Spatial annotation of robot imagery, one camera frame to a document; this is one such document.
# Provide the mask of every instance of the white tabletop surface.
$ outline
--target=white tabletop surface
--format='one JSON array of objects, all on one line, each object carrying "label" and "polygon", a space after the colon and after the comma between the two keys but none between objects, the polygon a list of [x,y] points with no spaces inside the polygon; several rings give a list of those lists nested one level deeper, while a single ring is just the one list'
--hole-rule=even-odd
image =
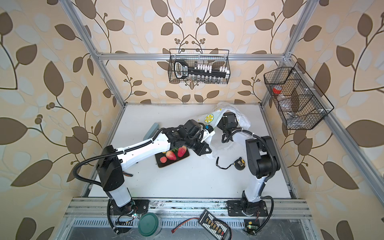
[{"label": "white tabletop surface", "polygon": [[[267,136],[268,131],[258,105],[236,105],[250,120],[250,131]],[[209,113],[214,105],[127,105],[120,125],[112,140],[114,148],[125,147],[143,140],[154,122],[160,127],[177,127],[195,116]],[[245,147],[238,143],[221,143],[222,131],[215,128],[212,144],[224,148],[218,150],[219,165],[227,167],[240,156],[246,161]],[[133,177],[124,177],[132,197],[169,198],[240,198],[243,190],[254,178],[248,167],[227,170],[216,166],[216,159],[198,156],[190,150],[190,156],[164,168],[158,168],[154,156],[136,163],[126,172]],[[264,188],[262,195],[274,198],[291,198],[281,170],[277,171]],[[89,197],[106,197],[100,186],[94,185]]]}]

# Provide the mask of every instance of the black wire basket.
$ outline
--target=black wire basket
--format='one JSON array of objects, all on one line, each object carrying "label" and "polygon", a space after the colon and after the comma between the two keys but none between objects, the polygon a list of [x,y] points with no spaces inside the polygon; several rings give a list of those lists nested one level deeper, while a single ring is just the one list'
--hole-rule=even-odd
[{"label": "black wire basket", "polygon": [[[305,70],[297,63],[293,68],[280,67],[264,74],[265,86],[287,130],[311,130],[333,109],[331,101],[313,81],[313,87],[303,80]],[[327,100],[324,106],[316,95]]]},{"label": "black wire basket", "polygon": [[229,50],[221,49],[170,49],[169,82],[228,84],[228,55]]}]

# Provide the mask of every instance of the red wire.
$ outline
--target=red wire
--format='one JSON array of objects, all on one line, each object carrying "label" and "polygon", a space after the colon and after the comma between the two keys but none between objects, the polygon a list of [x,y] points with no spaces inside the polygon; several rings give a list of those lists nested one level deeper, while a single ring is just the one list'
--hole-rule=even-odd
[{"label": "red wire", "polygon": [[184,223],[186,223],[187,221],[189,220],[192,220],[192,219],[199,219],[198,217],[193,217],[193,218],[190,218],[190,219],[187,219],[185,220],[184,222],[180,223],[177,227],[175,227],[174,229],[171,230],[172,233],[174,233],[179,227],[181,227]]}]

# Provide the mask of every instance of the white plastic bag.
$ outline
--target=white plastic bag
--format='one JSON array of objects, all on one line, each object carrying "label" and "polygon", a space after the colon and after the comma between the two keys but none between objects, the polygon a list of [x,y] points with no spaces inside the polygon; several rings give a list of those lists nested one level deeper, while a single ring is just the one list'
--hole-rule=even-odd
[{"label": "white plastic bag", "polygon": [[[218,125],[218,123],[221,120],[221,118],[224,115],[224,113],[227,112],[227,111],[230,111],[230,112],[233,112],[233,113],[236,114],[236,119],[237,119],[237,122],[238,122],[238,127],[242,127],[245,130],[249,129],[249,127],[251,126],[251,122],[248,120],[248,118],[244,114],[242,114],[240,112],[240,110],[237,107],[235,107],[233,104],[225,103],[225,102],[219,102],[214,107],[212,112],[207,113],[207,114],[203,114],[203,115],[200,115],[200,116],[197,116],[196,118],[194,118],[194,120],[196,120],[197,122],[202,122],[202,123],[204,123],[206,125],[211,125],[213,128],[215,128]],[[217,140],[217,141],[211,143],[212,136],[208,137],[205,140],[205,142],[207,144],[209,144],[209,146],[210,146],[210,148],[212,150],[212,153],[206,155],[209,158],[216,158],[217,150],[223,149],[223,148],[225,148],[225,149],[226,148],[231,148],[232,144],[233,144],[233,142],[231,142],[230,144],[223,144],[223,143],[221,143],[221,136],[219,138],[217,138],[217,136],[215,136],[215,139],[216,140],[220,139],[220,141]]]}]

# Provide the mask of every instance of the strawberry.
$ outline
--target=strawberry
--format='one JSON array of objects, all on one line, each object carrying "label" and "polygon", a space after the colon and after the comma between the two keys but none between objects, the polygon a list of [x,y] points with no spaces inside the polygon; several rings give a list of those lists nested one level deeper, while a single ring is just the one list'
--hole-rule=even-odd
[{"label": "strawberry", "polygon": [[184,154],[187,152],[187,147],[186,146],[182,146],[179,148],[178,152],[177,152],[177,156],[178,157],[182,157],[184,156]]},{"label": "strawberry", "polygon": [[169,159],[169,160],[176,160],[176,155],[172,152],[172,151],[168,151],[166,153],[166,157]]},{"label": "strawberry", "polygon": [[161,157],[161,158],[160,158],[160,162],[165,163],[166,161],[167,161],[167,158],[166,158],[166,157]]}]

